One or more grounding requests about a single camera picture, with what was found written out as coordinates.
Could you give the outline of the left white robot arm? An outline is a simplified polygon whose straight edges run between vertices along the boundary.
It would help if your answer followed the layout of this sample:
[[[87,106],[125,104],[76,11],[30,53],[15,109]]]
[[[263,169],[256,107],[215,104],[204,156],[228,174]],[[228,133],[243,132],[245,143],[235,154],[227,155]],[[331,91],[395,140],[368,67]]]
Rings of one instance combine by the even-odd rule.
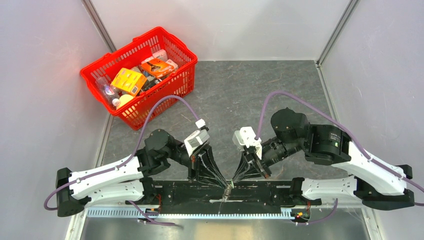
[[[144,147],[134,155],[85,171],[65,167],[56,173],[56,211],[69,217],[85,208],[114,202],[160,202],[152,176],[167,170],[169,160],[187,167],[189,181],[226,188],[209,145],[206,129],[196,130],[184,141],[176,140],[163,129],[154,130]]]

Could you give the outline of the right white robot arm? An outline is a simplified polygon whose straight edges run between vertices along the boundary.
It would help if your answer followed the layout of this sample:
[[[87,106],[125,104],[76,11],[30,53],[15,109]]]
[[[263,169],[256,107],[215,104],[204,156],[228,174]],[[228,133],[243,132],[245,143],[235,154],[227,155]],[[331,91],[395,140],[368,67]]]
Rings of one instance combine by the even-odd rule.
[[[361,201],[369,208],[391,211],[415,205],[407,188],[412,168],[391,165],[368,152],[361,152],[352,138],[339,127],[311,124],[306,115],[289,108],[278,110],[270,119],[275,137],[261,141],[250,126],[234,132],[232,140],[241,151],[233,182],[271,176],[270,167],[303,152],[308,162],[348,172],[348,177],[317,180],[295,177],[288,190],[289,200],[303,202],[328,198]]]

